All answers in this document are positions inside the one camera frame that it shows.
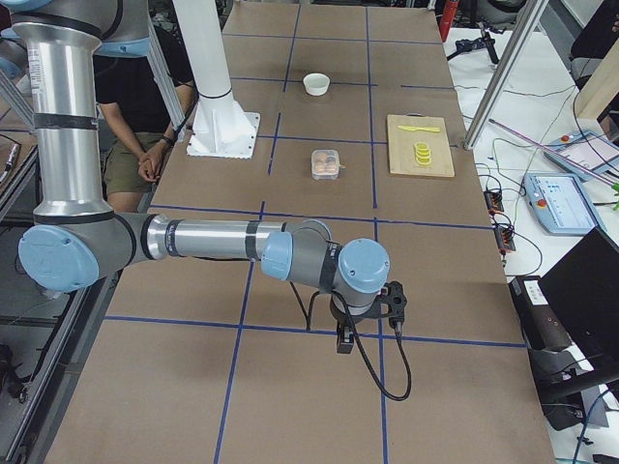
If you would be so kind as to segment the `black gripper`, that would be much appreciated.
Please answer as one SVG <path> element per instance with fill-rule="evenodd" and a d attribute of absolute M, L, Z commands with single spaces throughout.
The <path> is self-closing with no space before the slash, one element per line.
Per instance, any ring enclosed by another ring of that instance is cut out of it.
<path fill-rule="evenodd" d="M 338 323 L 337 353 L 350 354 L 355 345 L 352 326 L 367 319 L 378 319 L 379 303 L 374 301 L 368 307 L 359 308 L 349 305 L 348 308 L 345 308 L 340 300 L 332 298 L 330 300 L 330 311 Z"/>

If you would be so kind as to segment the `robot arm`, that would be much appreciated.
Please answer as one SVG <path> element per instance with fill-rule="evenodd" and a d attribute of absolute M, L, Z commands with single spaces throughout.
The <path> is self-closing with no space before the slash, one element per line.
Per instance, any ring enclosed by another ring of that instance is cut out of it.
<path fill-rule="evenodd" d="M 337 349 L 360 342 L 359 322 L 402 325 L 390 258 L 371 239 L 336 243 L 318 220 L 187 220 L 118 213 L 104 200 L 94 54 L 145 55 L 151 20 L 144 1 L 10 1 L 12 26 L 29 64 L 43 200 L 20 240 L 26 273 L 63 292 L 146 260 L 169 256 L 255 261 L 274 278 L 331 298 Z"/>

